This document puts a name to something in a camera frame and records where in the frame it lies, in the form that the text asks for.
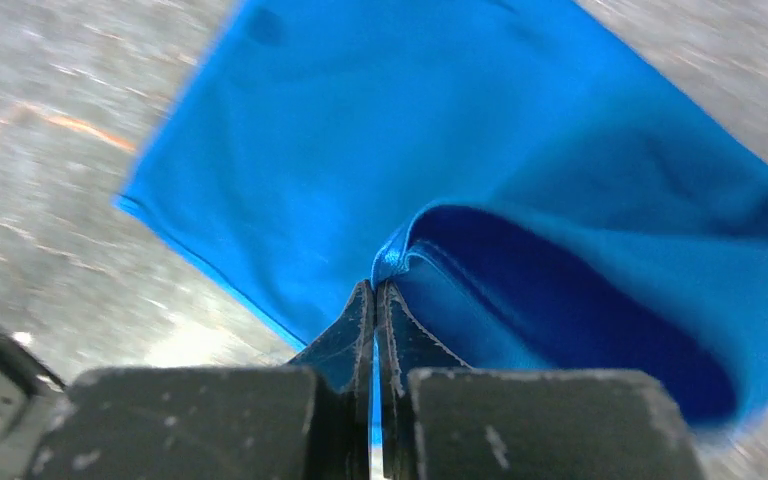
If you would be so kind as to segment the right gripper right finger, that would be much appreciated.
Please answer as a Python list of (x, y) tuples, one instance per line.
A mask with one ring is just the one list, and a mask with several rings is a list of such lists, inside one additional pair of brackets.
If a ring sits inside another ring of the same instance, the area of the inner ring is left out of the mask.
[(388, 479), (461, 479), (463, 403), (460, 359), (428, 333), (392, 281), (376, 290), (384, 473)]

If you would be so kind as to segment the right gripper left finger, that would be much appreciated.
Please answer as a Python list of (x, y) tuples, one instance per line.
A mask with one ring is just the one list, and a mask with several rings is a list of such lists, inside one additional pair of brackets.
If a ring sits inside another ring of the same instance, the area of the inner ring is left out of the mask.
[(361, 281), (334, 323), (289, 361), (318, 375), (306, 422), (306, 479), (369, 477), (375, 315), (375, 294)]

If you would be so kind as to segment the blue cloth napkin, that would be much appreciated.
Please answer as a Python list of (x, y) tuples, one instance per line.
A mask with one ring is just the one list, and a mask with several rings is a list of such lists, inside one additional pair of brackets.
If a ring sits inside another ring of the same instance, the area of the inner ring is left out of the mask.
[(468, 365), (768, 406), (768, 165), (571, 1), (246, 1), (118, 203), (296, 346), (390, 280)]

